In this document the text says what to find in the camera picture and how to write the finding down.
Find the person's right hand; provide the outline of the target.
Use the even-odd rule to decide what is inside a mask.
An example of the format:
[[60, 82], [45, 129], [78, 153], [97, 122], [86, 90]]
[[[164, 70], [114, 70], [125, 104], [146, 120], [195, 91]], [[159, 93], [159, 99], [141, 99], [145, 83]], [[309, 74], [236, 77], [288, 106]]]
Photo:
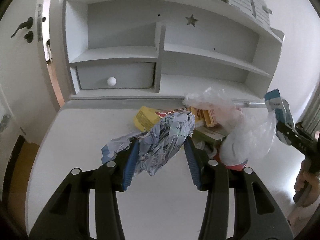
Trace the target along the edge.
[[316, 174], [309, 173], [306, 170], [305, 163], [305, 160], [301, 163], [300, 171], [294, 186], [296, 192], [299, 192], [301, 189], [303, 189], [306, 183], [308, 183], [311, 186], [311, 190], [306, 199], [304, 200], [302, 207], [310, 206], [319, 197], [319, 176]]

